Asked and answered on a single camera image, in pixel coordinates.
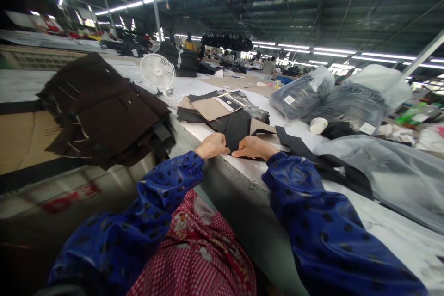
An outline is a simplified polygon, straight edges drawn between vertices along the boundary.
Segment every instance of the fan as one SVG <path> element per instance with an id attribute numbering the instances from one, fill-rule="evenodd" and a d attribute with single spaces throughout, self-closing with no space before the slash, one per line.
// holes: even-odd
<path id="1" fill-rule="evenodd" d="M 159 89 L 163 98 L 179 98 L 172 94 L 173 88 L 170 87 L 176 77 L 174 66 L 164 56 L 157 53 L 145 55 L 140 61 L 140 72 L 150 85 Z"/>

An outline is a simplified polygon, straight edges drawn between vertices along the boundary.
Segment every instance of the paper cup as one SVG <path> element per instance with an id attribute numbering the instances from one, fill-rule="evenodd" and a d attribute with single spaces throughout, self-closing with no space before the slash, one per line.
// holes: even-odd
<path id="1" fill-rule="evenodd" d="M 315 118 L 310 122 L 310 132 L 314 134 L 321 134 L 327 125 L 328 121 L 324 118 Z"/>

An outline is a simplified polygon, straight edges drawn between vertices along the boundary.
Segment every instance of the metal pole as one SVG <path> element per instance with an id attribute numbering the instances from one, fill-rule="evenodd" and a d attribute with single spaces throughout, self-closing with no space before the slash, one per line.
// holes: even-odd
<path id="1" fill-rule="evenodd" d="M 402 76 L 408 77 L 444 42 L 444 29 L 421 51 L 421 53 L 403 71 Z"/>
<path id="2" fill-rule="evenodd" d="M 108 17 L 110 18 L 111 25 L 114 27 L 114 31 L 115 31 L 116 34 L 117 34 L 116 26 L 114 25 L 114 21 L 112 20 L 112 15 L 111 15 L 111 13 L 109 12 L 110 7 L 108 6 L 108 1 L 107 1 L 107 0 L 103 0 L 103 1 L 105 2 L 106 10 L 108 10 Z"/>
<path id="3" fill-rule="evenodd" d="M 159 10 L 157 9 L 157 0 L 153 0 L 153 4 L 154 4 L 154 14 L 156 15 L 157 33 L 159 34 L 159 42 L 161 42 L 162 34 L 160 33 L 160 21 L 159 21 Z"/>

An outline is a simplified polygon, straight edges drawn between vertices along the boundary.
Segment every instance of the hand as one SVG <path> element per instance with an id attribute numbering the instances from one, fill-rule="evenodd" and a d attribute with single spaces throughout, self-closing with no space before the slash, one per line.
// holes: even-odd
<path id="1" fill-rule="evenodd" d="M 222 133 L 215 133 L 207 136 L 202 144 L 196 149 L 196 154 L 203 160 L 211 157 L 219 156 L 221 154 L 229 154 L 230 150 L 225 147 L 227 141 L 225 135 Z"/>
<path id="2" fill-rule="evenodd" d="M 246 136 L 239 142 L 239 150 L 234 151 L 233 157 L 260 157 L 264 161 L 268 161 L 274 154 L 279 153 L 279 149 L 273 145 L 259 139 L 256 136 Z"/>

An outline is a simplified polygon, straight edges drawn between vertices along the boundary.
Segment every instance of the bag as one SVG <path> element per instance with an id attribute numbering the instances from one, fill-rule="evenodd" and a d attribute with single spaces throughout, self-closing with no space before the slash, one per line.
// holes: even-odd
<path id="1" fill-rule="evenodd" d="M 273 93 L 268 100 L 289 120 L 312 111 L 334 88 L 334 76 L 324 66 L 294 80 Z"/>
<path id="2" fill-rule="evenodd" d="M 325 142 L 314 153 L 334 155 L 362 171 L 375 199 L 444 235 L 444 160 L 365 135 Z"/>
<path id="3" fill-rule="evenodd" d="M 372 64 L 345 79 L 303 121 L 321 117 L 329 124 L 345 122 L 354 131 L 377 134 L 384 117 L 411 96 L 399 71 Z"/>

